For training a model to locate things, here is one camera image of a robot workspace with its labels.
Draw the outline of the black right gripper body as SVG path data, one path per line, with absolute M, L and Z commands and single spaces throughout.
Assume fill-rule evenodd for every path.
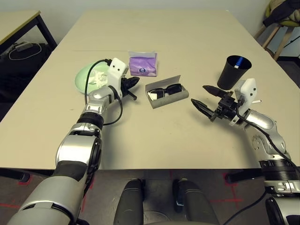
M 237 115 L 237 102 L 232 97 L 232 94 L 233 93 L 226 93 L 221 97 L 216 110 L 210 117 L 210 121 L 213 122 L 216 118 L 232 121 L 235 118 L 235 116 Z

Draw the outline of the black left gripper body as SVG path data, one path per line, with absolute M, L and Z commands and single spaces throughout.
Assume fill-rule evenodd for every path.
M 129 89 L 128 89 L 128 83 L 127 83 L 128 78 L 122 78 L 121 79 L 121 93 L 122 97 L 125 97 L 129 95 L 133 100 L 137 99 L 137 96 L 134 95 Z

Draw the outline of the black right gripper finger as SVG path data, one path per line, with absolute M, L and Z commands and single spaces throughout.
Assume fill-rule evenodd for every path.
M 207 116 L 209 119 L 215 119 L 217 117 L 217 115 L 215 114 L 214 111 L 212 111 L 211 109 L 209 109 L 207 107 L 206 104 L 204 104 L 203 102 L 196 100 L 196 99 L 191 99 L 191 102 L 193 104 L 193 106 L 200 111 L 202 114 L 204 114 L 205 116 Z
M 219 97 L 219 98 L 223 98 L 225 95 L 228 94 L 228 92 L 221 90 L 217 87 L 211 86 L 211 85 L 204 85 L 203 88 L 209 92 L 210 94 L 212 94 L 213 96 Z

